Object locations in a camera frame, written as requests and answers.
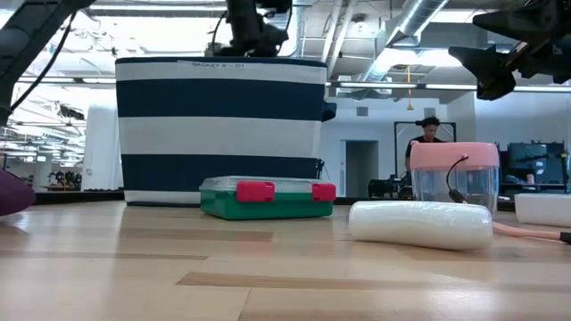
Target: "white wall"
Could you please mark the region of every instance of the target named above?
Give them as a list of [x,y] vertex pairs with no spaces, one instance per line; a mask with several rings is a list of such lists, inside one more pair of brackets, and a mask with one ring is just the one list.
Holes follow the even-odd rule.
[[476,100],[476,135],[480,142],[508,143],[571,138],[571,97],[568,94],[513,93],[493,102]]
[[465,93],[448,104],[448,121],[456,123],[456,138],[459,142],[476,141],[476,93]]
[[[378,178],[387,179],[394,173],[394,138],[393,123],[395,121],[415,121],[424,118],[424,108],[436,108],[436,116],[446,121],[446,105],[439,104],[437,99],[413,99],[414,111],[408,111],[408,100],[394,102],[392,100],[364,100],[355,102],[352,99],[330,100],[337,103],[337,116],[335,119],[325,122],[321,129],[321,158],[326,163],[329,179],[340,191],[341,183],[341,142],[343,140],[354,141],[378,141]],[[369,107],[368,117],[356,116],[356,107]],[[421,135],[422,130],[410,127],[397,142],[399,153],[397,160],[404,167],[404,153],[408,141]]]

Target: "pink cap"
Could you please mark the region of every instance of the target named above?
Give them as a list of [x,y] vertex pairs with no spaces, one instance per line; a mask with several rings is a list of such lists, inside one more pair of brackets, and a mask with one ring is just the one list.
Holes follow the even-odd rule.
[[500,166],[498,148],[488,143],[410,142],[410,169],[450,169],[462,157],[456,169],[484,169]]

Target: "computer monitor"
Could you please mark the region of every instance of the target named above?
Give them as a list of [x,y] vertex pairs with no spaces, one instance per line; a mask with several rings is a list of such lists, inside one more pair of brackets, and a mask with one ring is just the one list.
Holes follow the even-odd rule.
[[512,143],[508,146],[511,169],[545,170],[547,163],[546,144]]

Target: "white roll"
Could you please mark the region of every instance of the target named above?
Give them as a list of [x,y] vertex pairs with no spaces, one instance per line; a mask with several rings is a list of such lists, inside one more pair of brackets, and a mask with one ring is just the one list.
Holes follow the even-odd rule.
[[358,241],[454,251],[484,249],[493,238],[486,207],[444,202],[356,202],[349,231]]

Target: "doorway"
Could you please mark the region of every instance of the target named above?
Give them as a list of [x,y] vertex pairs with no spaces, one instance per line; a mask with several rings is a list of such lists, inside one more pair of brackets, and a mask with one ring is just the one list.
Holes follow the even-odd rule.
[[368,197],[368,182],[378,179],[378,141],[345,141],[346,197]]

